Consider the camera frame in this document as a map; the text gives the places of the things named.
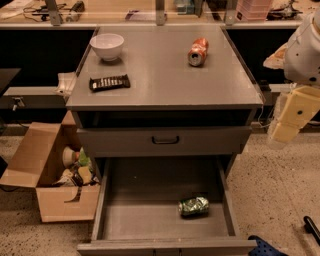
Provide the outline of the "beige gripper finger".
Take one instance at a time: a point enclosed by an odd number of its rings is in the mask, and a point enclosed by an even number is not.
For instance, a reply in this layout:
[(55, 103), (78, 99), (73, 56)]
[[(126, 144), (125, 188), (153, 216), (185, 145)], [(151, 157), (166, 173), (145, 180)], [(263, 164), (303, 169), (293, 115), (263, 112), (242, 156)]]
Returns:
[(320, 111), (320, 90), (301, 86), (278, 97), (270, 124), (270, 143), (287, 144)]

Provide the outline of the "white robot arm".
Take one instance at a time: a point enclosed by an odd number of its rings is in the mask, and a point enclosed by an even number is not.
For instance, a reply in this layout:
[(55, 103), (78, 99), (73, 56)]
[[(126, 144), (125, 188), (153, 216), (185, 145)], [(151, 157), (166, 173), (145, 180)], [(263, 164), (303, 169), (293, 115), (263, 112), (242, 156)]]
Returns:
[(284, 75), (296, 87), (277, 98), (268, 142), (284, 147), (320, 111), (320, 9), (292, 34), (284, 53)]

